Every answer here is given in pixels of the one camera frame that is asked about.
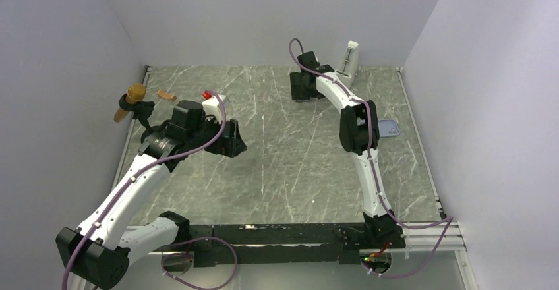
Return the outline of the lilac phone case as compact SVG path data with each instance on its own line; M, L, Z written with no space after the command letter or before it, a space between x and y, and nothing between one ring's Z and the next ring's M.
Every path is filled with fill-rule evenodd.
M400 135L400 128L394 119L381 119L378 121L380 138L396 137Z

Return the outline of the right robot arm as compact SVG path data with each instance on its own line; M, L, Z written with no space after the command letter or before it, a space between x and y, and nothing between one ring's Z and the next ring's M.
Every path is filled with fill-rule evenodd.
M355 164L363 194L364 227L360 244L370 248L405 248L401 226L386 196L378 164L380 132L376 106L355 95L314 52L295 57L300 71L289 75L296 102L326 98L339 113L339 141Z

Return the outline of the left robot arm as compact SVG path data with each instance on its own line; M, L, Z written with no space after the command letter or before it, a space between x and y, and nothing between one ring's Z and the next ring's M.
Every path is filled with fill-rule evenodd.
M172 211L134 231L128 226L152 191L189 156L207 151L233 158L246 150L238 122L227 116L228 103L225 95L215 93L200 103L183 100L174 106L170 119L153 126L152 102L121 101L145 129L141 145L107 198L78 227L65 227L56 236L65 267L63 289L69 287L71 276L96 289L112 289L129 266L148 253L167 246L181 250L198 242L190 221Z

